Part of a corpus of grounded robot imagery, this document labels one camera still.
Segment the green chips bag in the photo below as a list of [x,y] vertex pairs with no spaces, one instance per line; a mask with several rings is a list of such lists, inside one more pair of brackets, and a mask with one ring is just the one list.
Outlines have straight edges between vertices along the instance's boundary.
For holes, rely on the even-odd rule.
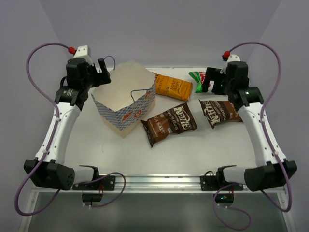
[[214,86],[214,81],[210,81],[207,91],[202,89],[202,84],[206,76],[205,71],[203,72],[194,71],[194,72],[189,72],[188,74],[197,82],[195,93],[211,93],[213,86]]

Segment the brown kettle chips bag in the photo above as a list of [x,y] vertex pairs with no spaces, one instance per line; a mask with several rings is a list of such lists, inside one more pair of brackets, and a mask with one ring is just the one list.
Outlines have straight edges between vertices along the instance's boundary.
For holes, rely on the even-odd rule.
[[171,134],[197,129],[188,104],[182,103],[147,120],[141,121],[151,147]]
[[226,122],[243,122],[230,101],[199,100],[199,103],[212,129]]

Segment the blue checkered paper bag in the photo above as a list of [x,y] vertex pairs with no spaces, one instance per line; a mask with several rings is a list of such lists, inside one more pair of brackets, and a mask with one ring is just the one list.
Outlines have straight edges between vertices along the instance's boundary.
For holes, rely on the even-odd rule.
[[111,83],[94,88],[91,96],[105,125],[125,138],[155,106],[155,74],[129,60],[110,76]]

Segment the orange chips bag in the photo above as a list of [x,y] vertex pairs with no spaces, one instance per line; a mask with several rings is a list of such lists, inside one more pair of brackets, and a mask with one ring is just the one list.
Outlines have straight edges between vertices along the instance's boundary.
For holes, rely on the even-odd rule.
[[155,74],[156,94],[181,101],[189,101],[193,83],[178,78]]

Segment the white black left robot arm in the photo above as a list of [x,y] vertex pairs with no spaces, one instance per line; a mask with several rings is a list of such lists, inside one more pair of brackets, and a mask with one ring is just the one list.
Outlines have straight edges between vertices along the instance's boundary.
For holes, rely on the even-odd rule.
[[60,190],[69,190],[74,184],[84,184],[91,190],[99,187],[97,167],[64,165],[73,126],[88,99],[89,90],[111,82],[104,59],[100,58],[98,63],[100,72],[84,58],[68,61],[67,75],[61,79],[53,100],[56,107],[45,140],[35,158],[24,163],[24,170],[31,175],[35,186]]

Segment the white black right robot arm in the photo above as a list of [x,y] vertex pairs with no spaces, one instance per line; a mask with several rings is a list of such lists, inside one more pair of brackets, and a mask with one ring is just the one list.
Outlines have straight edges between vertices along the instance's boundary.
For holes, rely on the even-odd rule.
[[248,65],[244,61],[228,62],[225,69],[208,67],[203,88],[213,81],[212,93],[226,95],[242,119],[255,154],[255,168],[235,165],[218,168],[215,184],[227,189],[232,183],[260,191],[288,185],[297,170],[295,161],[288,161],[280,149],[268,122],[262,94],[249,85]]

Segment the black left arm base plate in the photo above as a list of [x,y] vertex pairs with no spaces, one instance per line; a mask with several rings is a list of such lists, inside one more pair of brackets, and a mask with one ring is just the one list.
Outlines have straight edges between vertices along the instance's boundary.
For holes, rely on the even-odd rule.
[[115,174],[117,174],[117,172],[112,172],[105,176],[100,176],[97,167],[89,165],[88,166],[84,165],[83,167],[91,168],[94,171],[93,177],[88,182],[73,184],[72,190],[97,191],[97,193],[82,194],[82,202],[84,206],[87,206],[88,209],[104,207],[115,202],[119,198],[119,196],[117,195],[112,200],[100,204],[100,202],[103,200],[104,191],[114,191],[115,179],[116,179]]

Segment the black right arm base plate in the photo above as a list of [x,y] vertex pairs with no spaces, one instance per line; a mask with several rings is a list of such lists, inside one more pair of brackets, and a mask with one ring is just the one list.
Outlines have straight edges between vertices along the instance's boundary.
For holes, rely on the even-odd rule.
[[242,184],[231,184],[224,180],[221,171],[214,173],[207,171],[200,177],[200,187],[202,191],[214,192],[215,203],[223,207],[229,207],[233,204],[235,191],[243,191]]

